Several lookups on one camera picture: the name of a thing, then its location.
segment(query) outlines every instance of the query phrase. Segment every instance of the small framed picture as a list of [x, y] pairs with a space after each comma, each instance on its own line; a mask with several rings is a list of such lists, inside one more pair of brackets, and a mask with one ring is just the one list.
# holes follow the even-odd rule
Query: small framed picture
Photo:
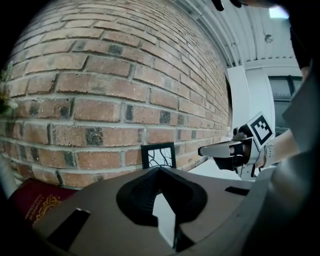
[[142, 168], [171, 167], [176, 168], [175, 144], [173, 142], [142, 145]]

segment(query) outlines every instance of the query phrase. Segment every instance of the black picture frame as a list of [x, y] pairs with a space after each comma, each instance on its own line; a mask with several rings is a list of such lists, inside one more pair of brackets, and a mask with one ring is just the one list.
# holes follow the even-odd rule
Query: black picture frame
[[166, 149], [166, 148], [170, 148], [170, 151], [171, 151], [171, 164], [172, 164], [171, 167], [177, 168], [175, 144], [173, 142], [151, 144], [151, 145], [141, 145], [142, 168], [148, 169], [151, 167], [150, 163], [149, 163], [149, 151]]

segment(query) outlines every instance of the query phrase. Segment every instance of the white wall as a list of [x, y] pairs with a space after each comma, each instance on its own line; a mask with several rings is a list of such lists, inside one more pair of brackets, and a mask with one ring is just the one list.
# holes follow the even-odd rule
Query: white wall
[[275, 104], [266, 71], [263, 68], [255, 68], [247, 70], [245, 75], [250, 97], [250, 119], [262, 111], [274, 131]]
[[250, 120], [250, 94], [243, 66], [228, 68], [232, 97], [232, 129]]

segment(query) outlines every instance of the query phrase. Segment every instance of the brick wall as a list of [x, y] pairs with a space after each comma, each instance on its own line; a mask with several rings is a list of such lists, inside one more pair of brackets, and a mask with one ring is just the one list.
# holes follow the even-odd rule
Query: brick wall
[[165, 0], [59, 0], [16, 42], [0, 149], [16, 177], [83, 187], [142, 168], [140, 145], [174, 142], [179, 169], [226, 135], [226, 65]]

